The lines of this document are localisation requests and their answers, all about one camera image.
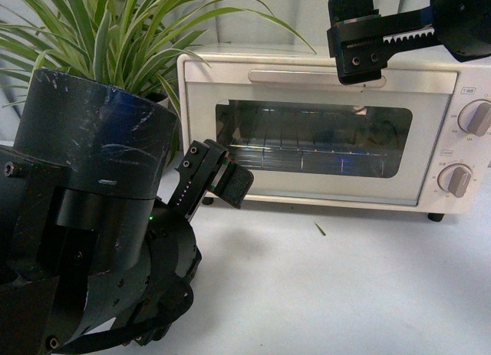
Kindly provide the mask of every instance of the oven rack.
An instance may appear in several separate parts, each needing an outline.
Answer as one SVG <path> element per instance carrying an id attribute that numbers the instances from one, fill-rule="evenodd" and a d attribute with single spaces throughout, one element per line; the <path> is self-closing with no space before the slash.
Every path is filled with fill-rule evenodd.
<path id="1" fill-rule="evenodd" d="M 234 160 L 250 169 L 394 176 L 402 157 L 399 139 L 386 146 L 368 141 L 359 134 L 363 120 L 346 111 L 241 109 L 239 118 L 226 118 L 219 138 Z"/>
<path id="2" fill-rule="evenodd" d="M 354 153 L 338 151 L 286 150 L 228 145 L 230 156 L 248 169 L 288 173 L 389 178 L 400 165 L 397 151 Z"/>

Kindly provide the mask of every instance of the oven window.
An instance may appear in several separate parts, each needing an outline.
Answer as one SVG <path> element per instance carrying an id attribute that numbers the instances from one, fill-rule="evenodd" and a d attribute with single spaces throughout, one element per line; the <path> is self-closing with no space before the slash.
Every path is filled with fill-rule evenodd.
<path id="1" fill-rule="evenodd" d="M 387 179 L 412 119 L 407 108 L 224 100 L 216 139 L 249 169 Z"/>

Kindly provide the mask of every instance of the toaster oven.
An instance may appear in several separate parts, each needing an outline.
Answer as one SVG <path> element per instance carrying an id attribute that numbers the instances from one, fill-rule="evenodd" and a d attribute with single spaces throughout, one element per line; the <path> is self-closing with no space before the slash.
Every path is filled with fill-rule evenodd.
<path id="1" fill-rule="evenodd" d="M 223 45 L 178 60 L 185 149 L 214 139 L 252 170 L 247 199 L 470 209 L 491 155 L 491 61 L 432 48 L 341 85 L 327 49 Z"/>

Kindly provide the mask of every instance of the spider plant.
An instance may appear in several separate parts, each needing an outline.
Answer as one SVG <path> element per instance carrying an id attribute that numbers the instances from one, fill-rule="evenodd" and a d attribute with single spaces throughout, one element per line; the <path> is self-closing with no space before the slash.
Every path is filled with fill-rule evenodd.
<path id="1" fill-rule="evenodd" d="M 164 90 L 177 113 L 176 57 L 184 52 L 196 55 L 189 48 L 206 31 L 199 28 L 200 23 L 247 12 L 288 29 L 308 44 L 261 0 L 253 1 L 264 12 L 223 4 L 217 7 L 218 3 L 234 0 L 22 1 L 42 25 L 0 5 L 22 21 L 0 21 L 0 58 L 10 64 L 10 68 L 0 68 L 0 74 L 25 82 L 13 87 L 28 89 L 32 72 L 46 67 L 114 85 L 141 97 Z M 177 11 L 185 13 L 169 19 Z"/>

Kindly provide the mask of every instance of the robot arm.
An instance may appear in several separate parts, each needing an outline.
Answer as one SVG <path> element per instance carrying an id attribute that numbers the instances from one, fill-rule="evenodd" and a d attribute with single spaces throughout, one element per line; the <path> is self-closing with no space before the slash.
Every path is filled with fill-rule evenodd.
<path id="1" fill-rule="evenodd" d="M 328 7 L 329 51 L 343 84 L 380 79 L 403 51 L 442 44 L 460 62 L 491 55 L 491 0 L 430 0 L 427 8 L 386 17 L 373 0 L 329 0 Z M 428 28 L 434 32 L 387 38 Z"/>

